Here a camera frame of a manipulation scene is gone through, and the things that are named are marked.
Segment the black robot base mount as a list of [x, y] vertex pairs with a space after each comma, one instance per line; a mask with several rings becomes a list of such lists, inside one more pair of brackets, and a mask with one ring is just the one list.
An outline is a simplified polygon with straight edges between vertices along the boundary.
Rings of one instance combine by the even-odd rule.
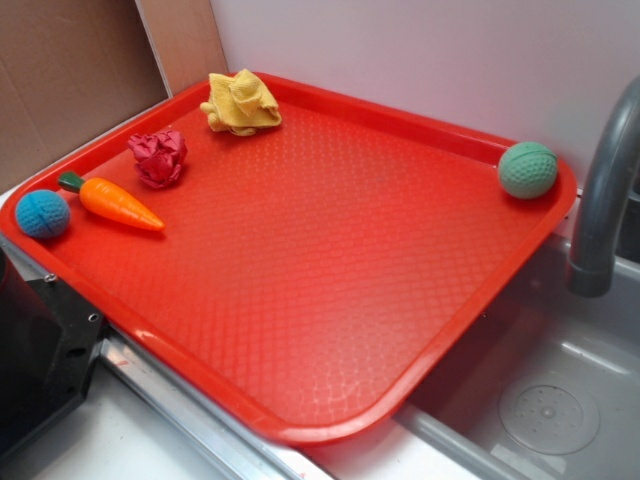
[[1, 254], [1, 460], [88, 394], [106, 321], [61, 279], [24, 279]]

